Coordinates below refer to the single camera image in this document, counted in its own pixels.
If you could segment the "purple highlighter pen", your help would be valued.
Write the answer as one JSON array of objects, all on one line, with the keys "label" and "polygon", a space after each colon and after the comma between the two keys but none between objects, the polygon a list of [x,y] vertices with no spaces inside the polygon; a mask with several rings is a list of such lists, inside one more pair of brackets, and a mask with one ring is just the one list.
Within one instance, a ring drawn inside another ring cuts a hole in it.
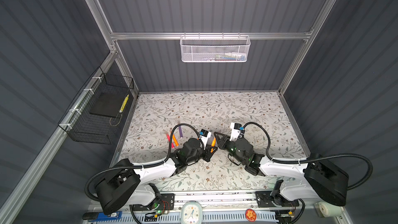
[{"label": "purple highlighter pen", "polygon": [[182,139],[183,138],[183,131],[182,131],[181,125],[179,125],[178,130],[179,130],[179,136]]}]

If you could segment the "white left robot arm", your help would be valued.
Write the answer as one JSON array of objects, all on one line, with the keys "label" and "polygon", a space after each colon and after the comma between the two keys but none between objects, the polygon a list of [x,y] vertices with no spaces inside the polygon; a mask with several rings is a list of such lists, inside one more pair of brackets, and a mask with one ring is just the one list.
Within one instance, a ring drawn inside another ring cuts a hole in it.
[{"label": "white left robot arm", "polygon": [[203,146],[200,139],[190,138],[182,148],[170,153],[167,161],[140,167],[123,159],[114,167],[93,175],[86,183],[85,193],[100,203],[106,215],[126,204],[154,209],[161,201],[161,194],[151,183],[153,180],[177,175],[200,160],[210,162],[217,150],[218,147]]}]

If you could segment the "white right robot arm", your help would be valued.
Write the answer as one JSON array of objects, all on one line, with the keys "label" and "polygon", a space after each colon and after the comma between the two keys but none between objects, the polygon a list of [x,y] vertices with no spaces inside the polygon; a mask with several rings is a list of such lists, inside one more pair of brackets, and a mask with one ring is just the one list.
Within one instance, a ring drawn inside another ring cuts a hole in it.
[{"label": "white right robot arm", "polygon": [[299,199],[318,199],[335,206],[345,206],[348,174],[328,160],[310,163],[276,163],[263,154],[254,152],[254,147],[243,137],[233,139],[228,135],[214,133],[218,148],[233,157],[232,163],[243,166],[253,176],[289,177],[280,179],[272,191],[265,195],[276,207],[298,206]]}]

